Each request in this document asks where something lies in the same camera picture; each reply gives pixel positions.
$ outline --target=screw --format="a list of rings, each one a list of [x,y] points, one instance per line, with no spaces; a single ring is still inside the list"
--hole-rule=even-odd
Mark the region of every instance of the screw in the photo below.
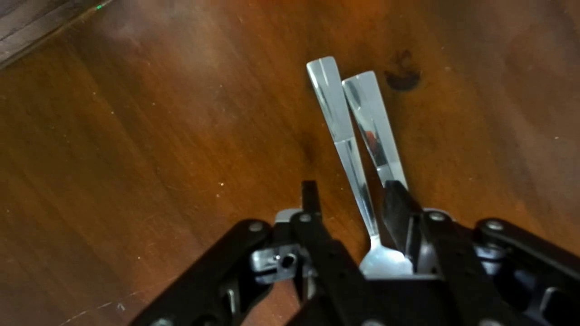
[[[498,224],[498,222],[487,222],[485,227],[487,227],[489,231],[503,231],[503,225]]]
[[[503,326],[503,325],[494,320],[482,320],[478,326]]]
[[[300,224],[310,224],[310,222],[311,222],[311,218],[308,214],[300,216]]]
[[[368,320],[360,326],[384,326],[384,325],[377,320]]]
[[[252,225],[250,225],[250,233],[261,233],[262,229],[264,229],[262,224],[252,224]]]
[[[445,222],[445,216],[440,214],[440,213],[431,213],[431,214],[429,214],[429,220],[431,220],[431,222]]]
[[[157,320],[157,321],[150,323],[150,326],[174,326],[174,323],[168,320]]]

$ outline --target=dark stain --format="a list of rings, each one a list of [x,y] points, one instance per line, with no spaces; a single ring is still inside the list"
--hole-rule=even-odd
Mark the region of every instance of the dark stain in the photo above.
[[[413,91],[420,82],[420,73],[413,64],[411,51],[397,51],[393,57],[393,70],[387,70],[386,82],[393,91]]]

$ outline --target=silver utensil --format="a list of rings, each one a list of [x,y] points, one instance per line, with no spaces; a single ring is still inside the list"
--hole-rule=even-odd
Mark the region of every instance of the silver utensil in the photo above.
[[[398,251],[382,247],[380,243],[380,234],[377,229],[377,220],[335,61],[326,57],[308,62],[306,71],[369,238],[369,253],[360,263],[360,272],[368,280],[411,276],[411,263]]]
[[[397,180],[407,187],[375,73],[368,71],[342,80],[342,90],[380,186]]]

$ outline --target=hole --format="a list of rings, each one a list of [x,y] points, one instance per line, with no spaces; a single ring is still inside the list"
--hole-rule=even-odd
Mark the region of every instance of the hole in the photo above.
[[[295,262],[293,256],[284,256],[281,267],[288,271],[291,269],[293,262]]]
[[[270,271],[259,271],[255,272],[255,278],[266,278],[266,276],[273,276],[277,271],[270,269]]]
[[[580,312],[578,303],[574,303],[565,292],[556,289],[549,289],[542,300],[542,316],[551,325],[578,325]]]

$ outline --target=brown wooden surface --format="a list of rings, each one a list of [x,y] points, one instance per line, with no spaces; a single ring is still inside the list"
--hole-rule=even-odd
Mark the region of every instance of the brown wooden surface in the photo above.
[[[1,325],[123,325],[237,220],[295,207],[306,178],[360,258],[304,73],[326,55],[378,73],[422,205],[580,254],[578,32],[572,0],[112,3],[0,71]],[[418,86],[391,90],[404,70]],[[281,287],[248,325],[293,312]]]

